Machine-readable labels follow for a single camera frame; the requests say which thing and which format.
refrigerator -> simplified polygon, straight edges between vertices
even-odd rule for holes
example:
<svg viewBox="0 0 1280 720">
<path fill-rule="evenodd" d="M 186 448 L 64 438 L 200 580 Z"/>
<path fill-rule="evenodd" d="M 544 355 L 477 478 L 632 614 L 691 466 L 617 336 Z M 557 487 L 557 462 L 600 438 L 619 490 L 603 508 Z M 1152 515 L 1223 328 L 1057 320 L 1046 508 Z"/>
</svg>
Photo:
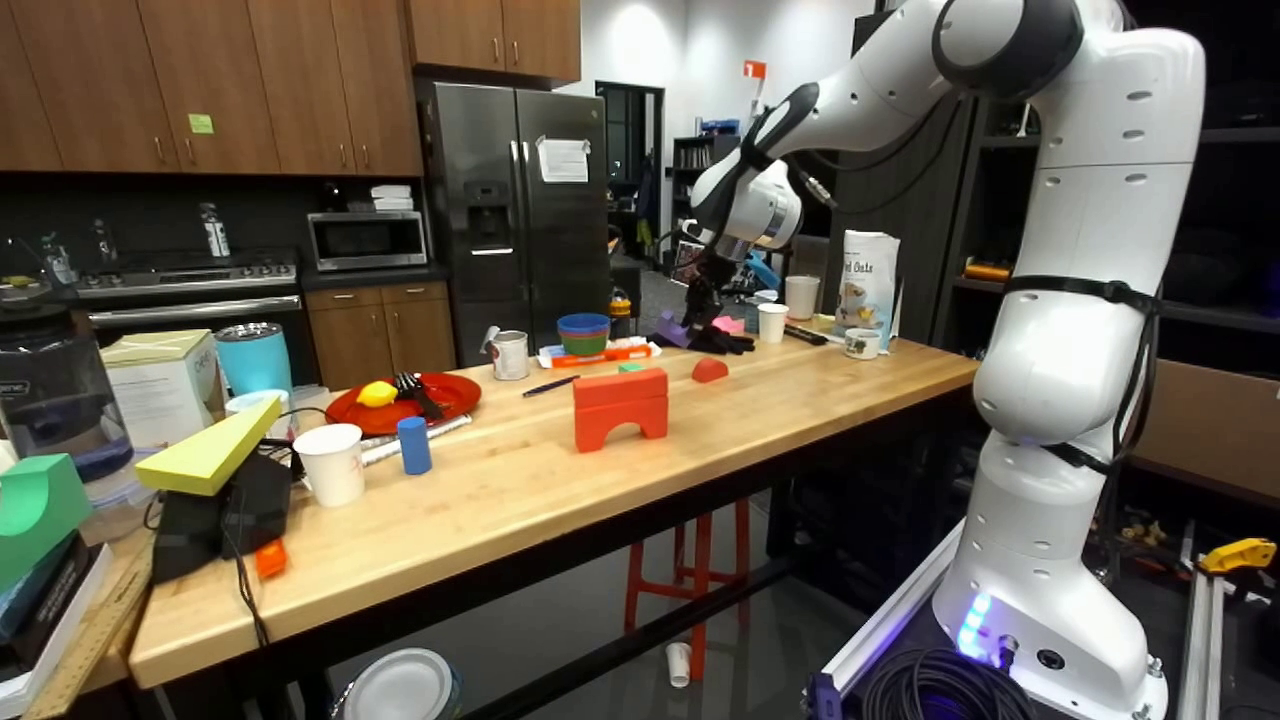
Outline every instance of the refrigerator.
<svg viewBox="0 0 1280 720">
<path fill-rule="evenodd" d="M 424 190 L 463 365 L 490 358 L 490 328 L 523 328 L 537 351 L 557 317 L 608 312 L 600 113 L 596 97 L 424 85 Z"/>
</svg>

wooden countertop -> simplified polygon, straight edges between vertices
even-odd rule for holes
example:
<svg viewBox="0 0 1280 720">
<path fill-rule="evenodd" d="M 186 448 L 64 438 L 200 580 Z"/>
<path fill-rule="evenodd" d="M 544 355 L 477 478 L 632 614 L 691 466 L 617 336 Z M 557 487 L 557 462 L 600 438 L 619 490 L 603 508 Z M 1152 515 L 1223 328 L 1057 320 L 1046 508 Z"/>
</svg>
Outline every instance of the wooden countertop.
<svg viewBox="0 0 1280 720">
<path fill-rule="evenodd" d="M 572 448 L 572 389 L 521 396 L 553 370 L 497 385 L 490 368 L 468 368 L 486 385 L 477 424 L 431 444 L 428 476 L 402 476 L 394 454 L 368 466 L 368 490 L 358 505 L 315 508 L 297 495 L 286 535 L 291 568 L 256 584 L 267 632 L 279 641 L 343 618 L 572 527 L 950 396 L 967 389 L 978 370 L 966 355 L 910 339 L 880 358 L 783 339 L 724 355 L 730 380 L 715 385 L 689 380 L 697 358 L 697 351 L 645 358 L 673 376 L 673 431 L 663 438 L 642 438 L 623 426 L 588 454 Z M 134 677 L 140 689 L 156 689 L 243 654 L 252 643 L 232 564 L 204 564 L 154 589 L 134 643 Z"/>
</svg>

floor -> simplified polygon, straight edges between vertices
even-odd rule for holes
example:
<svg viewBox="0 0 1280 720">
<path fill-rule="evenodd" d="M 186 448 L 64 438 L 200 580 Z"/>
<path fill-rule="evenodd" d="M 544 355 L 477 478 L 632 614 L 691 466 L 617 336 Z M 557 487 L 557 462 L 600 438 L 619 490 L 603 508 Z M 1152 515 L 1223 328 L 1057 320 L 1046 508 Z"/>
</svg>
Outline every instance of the floor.
<svg viewBox="0 0 1280 720">
<path fill-rule="evenodd" d="M 679 312 L 684 287 L 642 273 L 642 328 L 655 328 L 663 307 Z M 752 495 L 752 554 L 765 559 L 767 495 Z M 648 540 L 648 572 L 663 572 L 673 530 Z M 733 564 L 733 511 L 715 511 L 715 568 Z M 472 607 L 424 629 L 405 643 L 440 650 L 459 689 L 457 706 L 479 706 L 542 673 L 619 636 L 629 553 L 600 554 L 537 589 Z M 691 689 L 669 685 L 669 650 L 653 648 L 632 662 L 559 697 L 537 720 L 780 720 L 802 715 L 802 689 L 855 632 L 860 614 L 841 599 L 783 580 L 749 599 L 749 622 L 722 610 L 708 622 L 708 677 Z M 353 685 L 377 654 L 332 667 L 338 689 Z"/>
</svg>

cabinet door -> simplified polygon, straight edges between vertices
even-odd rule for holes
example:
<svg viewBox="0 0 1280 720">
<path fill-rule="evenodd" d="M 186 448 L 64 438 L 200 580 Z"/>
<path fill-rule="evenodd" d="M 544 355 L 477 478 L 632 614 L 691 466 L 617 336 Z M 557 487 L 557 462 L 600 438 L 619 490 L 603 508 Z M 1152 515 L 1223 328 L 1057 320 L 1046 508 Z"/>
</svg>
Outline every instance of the cabinet door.
<svg viewBox="0 0 1280 720">
<path fill-rule="evenodd" d="M 503 72 L 502 0 L 413 0 L 413 60 Z"/>
<path fill-rule="evenodd" d="M 250 16 L 279 170 L 353 170 L 332 10 L 315 0 L 252 0 Z"/>
<path fill-rule="evenodd" d="M 580 0 L 503 0 L 509 69 L 572 85 L 580 74 Z"/>
<path fill-rule="evenodd" d="M 420 174 L 410 19 L 402 0 L 332 0 L 358 170 Z"/>
<path fill-rule="evenodd" d="M 397 370 L 454 368 L 454 328 L 444 282 L 384 287 Z"/>
<path fill-rule="evenodd" d="M 177 168 L 135 0 L 12 0 L 12 16 L 64 168 Z"/>
<path fill-rule="evenodd" d="M 167 126 L 187 170 L 277 170 L 277 137 L 243 0 L 140 0 Z"/>
<path fill-rule="evenodd" d="M 0 168 L 62 168 L 38 74 L 9 5 L 0 5 L 0 69 Z"/>
<path fill-rule="evenodd" d="M 358 389 L 380 376 L 394 380 L 397 365 L 389 351 L 389 320 L 377 290 L 308 290 L 308 320 L 328 389 Z"/>
</svg>

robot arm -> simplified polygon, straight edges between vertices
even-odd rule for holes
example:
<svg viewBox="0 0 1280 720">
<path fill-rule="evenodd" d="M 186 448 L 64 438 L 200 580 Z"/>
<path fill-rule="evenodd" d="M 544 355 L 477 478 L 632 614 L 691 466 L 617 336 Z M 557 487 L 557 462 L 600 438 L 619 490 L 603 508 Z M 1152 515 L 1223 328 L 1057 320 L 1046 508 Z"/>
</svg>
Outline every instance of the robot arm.
<svg viewBox="0 0 1280 720">
<path fill-rule="evenodd" d="M 1152 351 L 1123 290 L 1162 287 L 1200 142 L 1195 41 L 1123 30 L 1118 0 L 901 5 L 849 69 L 797 89 L 697 181 L 706 251 L 689 322 L 714 320 L 745 247 L 783 247 L 797 230 L 788 151 L 886 149 L 951 89 L 1030 98 L 1042 157 L 1018 278 L 973 389 L 993 435 L 931 610 L 966 654 L 1009 662 L 1019 648 L 1013 681 L 1067 715 L 1164 715 L 1143 632 L 1082 548 Z"/>
</svg>

